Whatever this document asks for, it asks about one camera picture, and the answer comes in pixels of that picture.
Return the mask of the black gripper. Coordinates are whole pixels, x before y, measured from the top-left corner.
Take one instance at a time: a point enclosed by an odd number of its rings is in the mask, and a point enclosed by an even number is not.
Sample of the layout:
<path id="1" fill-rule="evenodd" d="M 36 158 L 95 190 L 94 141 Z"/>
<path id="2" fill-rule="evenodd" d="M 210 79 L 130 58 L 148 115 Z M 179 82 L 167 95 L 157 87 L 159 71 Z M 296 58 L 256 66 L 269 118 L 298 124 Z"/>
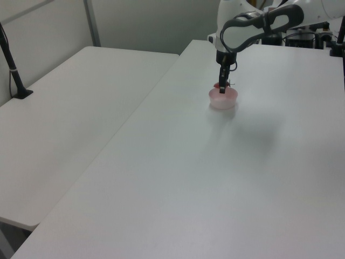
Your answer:
<path id="1" fill-rule="evenodd" d="M 219 71 L 219 92 L 225 94 L 227 88 L 227 81 L 230 73 L 230 66 L 236 63 L 237 54 L 233 52 L 216 52 L 216 62 L 221 65 Z"/>

